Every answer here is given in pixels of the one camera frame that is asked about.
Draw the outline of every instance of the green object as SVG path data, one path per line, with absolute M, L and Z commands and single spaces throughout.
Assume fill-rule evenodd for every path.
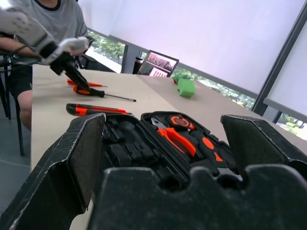
M 178 80 L 178 90 L 180 96 L 190 98 L 195 93 L 195 82 L 193 80 L 180 78 Z
M 178 73 L 175 76 L 172 77 L 172 79 L 174 79 L 177 83 L 179 81 L 179 79 L 188 79 L 188 75 L 187 74 L 183 74 L 183 73 Z

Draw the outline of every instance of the gray floor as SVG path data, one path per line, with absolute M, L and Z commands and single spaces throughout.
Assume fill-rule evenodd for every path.
M 0 214 L 8 207 L 30 174 L 31 132 L 23 129 L 25 156 L 20 156 L 15 102 L 11 98 L 12 119 L 5 117 L 0 102 Z

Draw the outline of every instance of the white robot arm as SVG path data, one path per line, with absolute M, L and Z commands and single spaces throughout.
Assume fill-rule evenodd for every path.
M 67 52 L 70 47 L 75 50 L 88 48 L 86 37 L 64 39 L 59 45 L 54 37 L 34 18 L 22 9 L 0 6 L 0 31 L 17 35 L 22 43 L 43 57 L 43 62 L 60 75 L 64 70 L 83 89 L 89 89 L 86 79 L 73 66 L 74 59 Z

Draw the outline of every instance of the wooden table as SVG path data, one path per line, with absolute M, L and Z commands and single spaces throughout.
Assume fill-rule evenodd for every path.
M 110 97 L 86 97 L 72 91 L 67 85 L 66 76 L 57 76 L 48 67 L 35 65 L 33 70 L 33 108 L 31 138 L 31 169 L 33 169 L 48 149 L 68 128 L 75 118 L 66 112 L 67 103 L 92 104 L 115 108 L 124 108 L 137 118 L 141 114 L 153 111 L 180 111 L 200 122 L 227 142 L 220 117 L 224 114 L 245 115 L 260 118 L 259 115 L 237 105 L 226 97 L 196 82 L 196 93 L 191 99 L 180 97 L 177 87 L 169 78 L 116 74 L 92 70 L 81 73 L 96 83 L 107 85 L 107 93 L 137 99 L 137 102 L 114 99 Z M 305 154 L 307 142 L 274 126 L 292 144 Z M 78 216 L 71 229 L 86 229 L 89 211 Z

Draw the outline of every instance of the person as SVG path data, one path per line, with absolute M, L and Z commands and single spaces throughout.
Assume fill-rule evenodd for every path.
M 65 38 L 88 37 L 82 10 L 76 0 L 11 0 L 14 6 L 22 8 L 37 19 L 47 31 L 60 43 Z M 0 49 L 13 52 L 24 46 L 22 38 L 11 39 L 0 35 Z M 71 50 L 71 55 L 83 53 L 84 50 Z M 20 106 L 20 120 L 31 129 L 32 119 L 32 66 L 28 64 L 39 60 L 39 54 L 28 47 L 18 53 L 18 62 L 12 66 L 8 77 L 8 90 Z

